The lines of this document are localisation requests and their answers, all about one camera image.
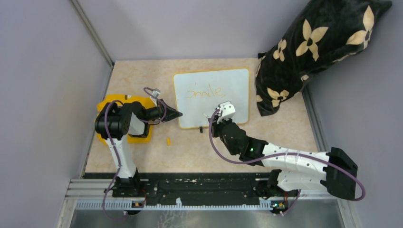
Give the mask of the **white whiteboard yellow rim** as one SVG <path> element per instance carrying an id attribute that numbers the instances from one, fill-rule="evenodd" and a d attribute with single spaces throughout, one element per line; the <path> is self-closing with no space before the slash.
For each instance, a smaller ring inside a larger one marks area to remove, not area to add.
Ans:
<path id="1" fill-rule="evenodd" d="M 231 101 L 236 113 L 233 121 L 249 120 L 250 72 L 247 68 L 178 73 L 173 76 L 176 107 L 182 113 L 179 127 L 207 127 L 208 119 L 219 104 Z"/>

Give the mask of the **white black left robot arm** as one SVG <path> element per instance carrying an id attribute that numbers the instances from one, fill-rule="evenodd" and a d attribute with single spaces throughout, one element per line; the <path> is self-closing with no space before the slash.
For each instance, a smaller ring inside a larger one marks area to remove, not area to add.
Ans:
<path id="1" fill-rule="evenodd" d="M 106 142 L 116 165 L 116 173 L 108 189 L 124 189 L 135 197 L 143 187 L 130 152 L 129 137 L 146 138 L 152 125 L 179 118 L 182 113 L 166 105 L 163 100 L 152 108 L 146 108 L 138 101 L 121 105 L 118 102 L 106 103 L 95 120 L 95 131 Z"/>

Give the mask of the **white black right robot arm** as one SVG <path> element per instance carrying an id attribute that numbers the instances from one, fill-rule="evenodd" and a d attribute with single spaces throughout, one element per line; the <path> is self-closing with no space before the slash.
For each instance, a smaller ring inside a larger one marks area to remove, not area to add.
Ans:
<path id="1" fill-rule="evenodd" d="M 268 191 L 274 196 L 284 191 L 327 191 L 344 200 L 360 201 L 366 196 L 357 179 L 357 164 L 340 148 L 328 152 L 305 152 L 277 146 L 247 136 L 231 119 L 209 118 L 209 138 L 215 152 L 233 164 L 271 167 Z"/>

